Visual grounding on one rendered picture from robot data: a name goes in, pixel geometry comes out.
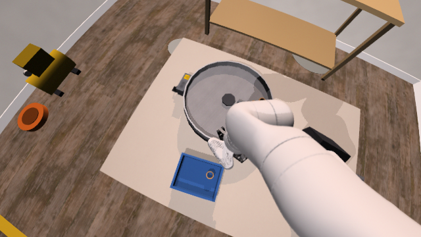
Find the blue crate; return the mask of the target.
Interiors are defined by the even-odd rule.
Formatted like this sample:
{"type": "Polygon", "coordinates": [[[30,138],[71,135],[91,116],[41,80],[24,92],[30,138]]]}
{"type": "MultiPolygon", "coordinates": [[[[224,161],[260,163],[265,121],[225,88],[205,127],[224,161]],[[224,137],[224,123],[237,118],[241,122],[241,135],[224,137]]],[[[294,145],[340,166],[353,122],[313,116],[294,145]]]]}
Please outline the blue crate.
{"type": "Polygon", "coordinates": [[[223,173],[223,166],[186,153],[182,153],[170,188],[209,201],[216,198],[223,173]],[[214,177],[211,178],[213,172],[214,177]]]}

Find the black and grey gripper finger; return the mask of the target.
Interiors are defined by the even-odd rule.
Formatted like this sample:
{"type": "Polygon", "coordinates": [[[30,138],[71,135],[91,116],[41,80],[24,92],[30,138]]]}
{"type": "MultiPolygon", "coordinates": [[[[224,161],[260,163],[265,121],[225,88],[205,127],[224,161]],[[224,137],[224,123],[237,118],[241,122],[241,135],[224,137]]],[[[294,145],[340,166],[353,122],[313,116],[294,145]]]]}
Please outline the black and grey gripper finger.
{"type": "Polygon", "coordinates": [[[217,130],[218,136],[220,138],[220,140],[222,140],[222,135],[225,134],[225,129],[224,127],[221,127],[220,129],[217,130]]]}
{"type": "Polygon", "coordinates": [[[234,155],[234,158],[236,158],[241,163],[248,159],[244,154],[241,154],[241,156],[234,155]]]}

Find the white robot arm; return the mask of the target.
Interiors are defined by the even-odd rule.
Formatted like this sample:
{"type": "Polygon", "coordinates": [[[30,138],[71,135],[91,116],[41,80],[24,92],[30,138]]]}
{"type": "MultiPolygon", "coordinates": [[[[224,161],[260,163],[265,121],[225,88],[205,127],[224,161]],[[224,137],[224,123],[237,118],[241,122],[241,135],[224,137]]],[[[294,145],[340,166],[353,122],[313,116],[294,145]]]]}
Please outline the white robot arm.
{"type": "Polygon", "coordinates": [[[208,146],[226,170],[243,153],[299,237],[421,237],[421,225],[293,125],[283,101],[240,102],[227,112],[223,141],[208,146]]]}

